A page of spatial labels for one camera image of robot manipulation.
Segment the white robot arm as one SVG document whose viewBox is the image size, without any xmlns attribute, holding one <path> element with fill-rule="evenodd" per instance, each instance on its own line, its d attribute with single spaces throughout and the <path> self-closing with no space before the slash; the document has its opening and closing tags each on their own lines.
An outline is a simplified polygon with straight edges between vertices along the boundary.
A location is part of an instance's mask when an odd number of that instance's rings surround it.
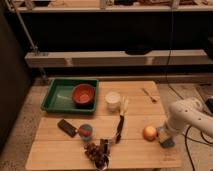
<svg viewBox="0 0 213 171">
<path fill-rule="evenodd" d="M 173 142 L 173 138 L 182 132 L 187 124 L 213 137 L 213 117 L 203 112 L 203 104 L 199 99 L 187 98 L 170 104 L 169 115 L 163 126 L 158 128 L 159 142 Z"/>
</svg>

